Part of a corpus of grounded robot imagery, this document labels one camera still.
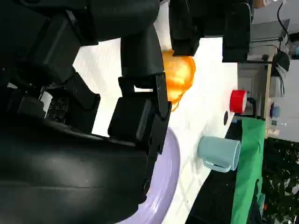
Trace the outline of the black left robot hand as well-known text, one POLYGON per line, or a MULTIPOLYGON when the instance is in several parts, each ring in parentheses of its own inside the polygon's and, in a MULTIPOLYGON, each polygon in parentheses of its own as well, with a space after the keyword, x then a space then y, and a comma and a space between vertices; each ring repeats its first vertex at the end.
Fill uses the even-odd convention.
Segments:
POLYGON ((169 25, 175 56, 194 56, 201 38, 222 38, 222 61, 247 61, 251 0, 171 0, 169 25))

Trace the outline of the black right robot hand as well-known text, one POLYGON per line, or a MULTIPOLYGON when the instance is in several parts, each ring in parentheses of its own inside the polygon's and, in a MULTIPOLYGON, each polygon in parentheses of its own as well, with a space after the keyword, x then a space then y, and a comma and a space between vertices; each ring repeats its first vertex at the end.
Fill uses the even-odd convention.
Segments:
POLYGON ((114 224, 145 202, 171 113, 154 22, 158 0, 0 3, 0 221, 114 224), (100 95, 73 67, 121 39, 122 96, 108 137, 100 95))

